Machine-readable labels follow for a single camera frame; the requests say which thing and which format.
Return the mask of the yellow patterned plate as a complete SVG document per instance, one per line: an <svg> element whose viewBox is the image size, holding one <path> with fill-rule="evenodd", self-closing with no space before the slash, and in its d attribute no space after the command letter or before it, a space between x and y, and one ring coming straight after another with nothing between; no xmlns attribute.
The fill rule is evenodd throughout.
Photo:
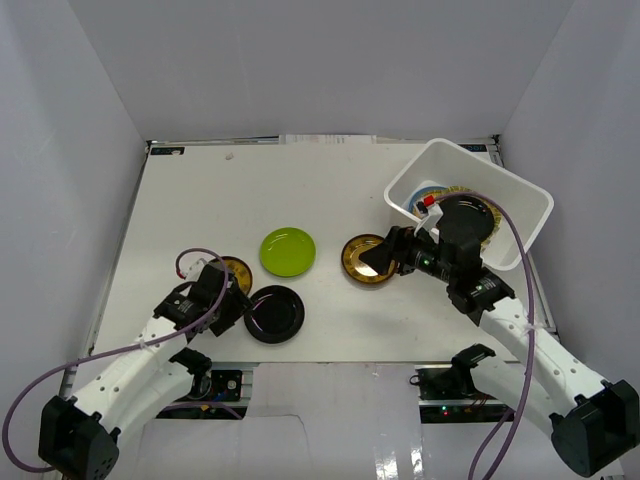
<svg viewBox="0 0 640 480"><path fill-rule="evenodd" d="M379 245L383 238L375 234L360 234L348 240L341 252L341 266L353 281L366 287L377 287L390 280L397 271L397 263L392 261L387 273L379 274L360 259L360 255Z"/></svg>
<svg viewBox="0 0 640 480"><path fill-rule="evenodd" d="M222 260L237 279L241 291L249 295L253 287L253 273L249 265L235 256L223 256Z"/></svg>

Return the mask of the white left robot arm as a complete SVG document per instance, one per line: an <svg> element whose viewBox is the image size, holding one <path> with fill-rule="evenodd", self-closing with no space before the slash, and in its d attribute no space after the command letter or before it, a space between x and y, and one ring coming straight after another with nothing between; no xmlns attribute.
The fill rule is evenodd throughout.
<svg viewBox="0 0 640 480"><path fill-rule="evenodd" d="M132 350L45 405L39 457L69 479L106 478L132 434L173 402L210 393L213 363L188 345L206 331L221 336L250 305L225 262L206 263L154 309Z"/></svg>

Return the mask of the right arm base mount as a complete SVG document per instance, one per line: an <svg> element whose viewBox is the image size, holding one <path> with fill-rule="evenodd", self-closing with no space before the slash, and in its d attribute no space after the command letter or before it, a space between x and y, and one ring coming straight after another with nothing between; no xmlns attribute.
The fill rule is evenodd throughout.
<svg viewBox="0 0 640 480"><path fill-rule="evenodd" d="M409 384L418 389L421 423L497 423L508 407L478 390L470 373L481 360L495 356L489 347L474 344L449 363L416 366Z"/></svg>

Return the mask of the dark label sticker left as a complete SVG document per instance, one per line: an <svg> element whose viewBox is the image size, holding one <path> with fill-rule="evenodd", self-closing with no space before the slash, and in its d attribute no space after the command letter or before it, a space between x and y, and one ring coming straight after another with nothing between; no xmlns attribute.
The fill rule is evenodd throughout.
<svg viewBox="0 0 640 480"><path fill-rule="evenodd" d="M167 146L155 146L149 151L150 156L180 156L185 152L184 147L167 147Z"/></svg>

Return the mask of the dark label sticker right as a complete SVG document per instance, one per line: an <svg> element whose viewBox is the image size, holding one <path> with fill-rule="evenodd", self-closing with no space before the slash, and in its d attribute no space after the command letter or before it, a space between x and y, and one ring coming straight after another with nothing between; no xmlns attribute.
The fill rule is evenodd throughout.
<svg viewBox="0 0 640 480"><path fill-rule="evenodd" d="M487 147L481 144L460 144L460 146L471 152L487 152Z"/></svg>

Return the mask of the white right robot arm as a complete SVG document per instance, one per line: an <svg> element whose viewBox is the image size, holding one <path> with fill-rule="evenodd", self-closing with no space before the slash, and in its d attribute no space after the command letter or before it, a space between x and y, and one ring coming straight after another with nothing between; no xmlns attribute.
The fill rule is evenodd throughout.
<svg viewBox="0 0 640 480"><path fill-rule="evenodd" d="M591 477L639 444L639 395L626 381L610 382L533 324L531 302L484 266L472 223L448 220L436 204L415 227L394 226L360 259L379 274L421 271L446 284L452 305L496 339L523 365L516 369L477 344L454 356L447 372L453 390L480 392L543 432L563 463Z"/></svg>

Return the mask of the round bamboo woven plate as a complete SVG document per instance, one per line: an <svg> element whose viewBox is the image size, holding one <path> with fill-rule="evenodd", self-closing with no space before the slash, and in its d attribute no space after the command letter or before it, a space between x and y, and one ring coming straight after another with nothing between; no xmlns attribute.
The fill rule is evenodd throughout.
<svg viewBox="0 0 640 480"><path fill-rule="evenodd" d="M414 196L417 197L418 199L424 198L426 196L429 195L433 195L434 197L437 196L441 196L447 193L453 193L453 192L469 192L470 189L464 186L459 186L459 185L454 185L454 186L449 186L449 187L444 187L444 186L438 186L438 185L433 185L433 186L427 186L427 187L422 187L420 189L418 189L415 193Z"/></svg>

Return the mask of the blue plate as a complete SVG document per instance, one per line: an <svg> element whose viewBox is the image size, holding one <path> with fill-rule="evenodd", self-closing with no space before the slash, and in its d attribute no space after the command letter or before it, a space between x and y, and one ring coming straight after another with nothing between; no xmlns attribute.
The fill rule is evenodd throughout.
<svg viewBox="0 0 640 480"><path fill-rule="evenodd" d="M445 190L445 187L439 185L422 187L416 190L408 201L406 211L417 218L423 218L428 213L428 209L424 206L424 199L428 196L436 197Z"/></svg>

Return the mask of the green plate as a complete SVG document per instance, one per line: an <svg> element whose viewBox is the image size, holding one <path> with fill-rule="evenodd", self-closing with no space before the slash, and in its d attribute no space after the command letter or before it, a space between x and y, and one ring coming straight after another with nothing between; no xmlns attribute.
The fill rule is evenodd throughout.
<svg viewBox="0 0 640 480"><path fill-rule="evenodd" d="M262 267L269 273L292 278L306 273L314 264L316 245L304 230L276 229L265 236L259 248Z"/></svg>

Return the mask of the black plate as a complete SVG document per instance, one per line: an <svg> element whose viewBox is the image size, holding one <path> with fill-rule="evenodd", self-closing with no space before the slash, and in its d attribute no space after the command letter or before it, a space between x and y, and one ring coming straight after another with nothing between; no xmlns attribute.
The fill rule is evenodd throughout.
<svg viewBox="0 0 640 480"><path fill-rule="evenodd" d="M460 195L442 200L440 208L443 211L443 216L438 222L438 227L469 228L481 241L475 228L481 225L484 216L474 206L467 205L470 199L469 195Z"/></svg>
<svg viewBox="0 0 640 480"><path fill-rule="evenodd" d="M282 344L301 330L305 307L294 290L270 285L256 291L250 301L251 306L244 313L244 324L255 340L268 345Z"/></svg>

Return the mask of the white plastic bin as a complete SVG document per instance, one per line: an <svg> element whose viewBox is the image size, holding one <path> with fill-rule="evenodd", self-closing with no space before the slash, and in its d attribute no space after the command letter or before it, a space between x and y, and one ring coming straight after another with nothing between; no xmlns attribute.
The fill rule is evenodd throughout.
<svg viewBox="0 0 640 480"><path fill-rule="evenodd" d="M483 261L498 271L520 264L554 207L543 188L443 138L428 141L384 190L403 226L423 221L427 197L479 228Z"/></svg>

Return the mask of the papers at table back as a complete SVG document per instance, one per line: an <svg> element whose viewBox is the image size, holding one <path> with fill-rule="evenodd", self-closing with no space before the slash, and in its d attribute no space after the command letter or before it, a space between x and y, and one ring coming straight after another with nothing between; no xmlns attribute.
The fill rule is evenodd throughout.
<svg viewBox="0 0 640 480"><path fill-rule="evenodd" d="M353 134L281 134L279 145L375 145L376 135Z"/></svg>

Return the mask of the dark label sticker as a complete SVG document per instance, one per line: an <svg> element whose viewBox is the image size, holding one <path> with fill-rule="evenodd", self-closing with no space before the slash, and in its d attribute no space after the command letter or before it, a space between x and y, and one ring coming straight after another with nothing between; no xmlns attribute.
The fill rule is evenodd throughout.
<svg viewBox="0 0 640 480"><path fill-rule="evenodd" d="M460 144L460 146L471 152L487 152L487 147L481 144Z"/></svg>
<svg viewBox="0 0 640 480"><path fill-rule="evenodd" d="M184 147L167 147L167 146L155 146L149 151L150 156L180 156L185 152Z"/></svg>

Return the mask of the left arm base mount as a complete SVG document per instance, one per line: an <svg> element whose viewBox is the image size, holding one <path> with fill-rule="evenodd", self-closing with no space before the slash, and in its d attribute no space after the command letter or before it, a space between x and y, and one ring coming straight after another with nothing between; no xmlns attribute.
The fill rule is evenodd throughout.
<svg viewBox="0 0 640 480"><path fill-rule="evenodd" d="M238 369L210 372L195 395L180 398L161 411L157 419L171 420L242 420L247 412L248 398L244 395L244 372Z"/></svg>

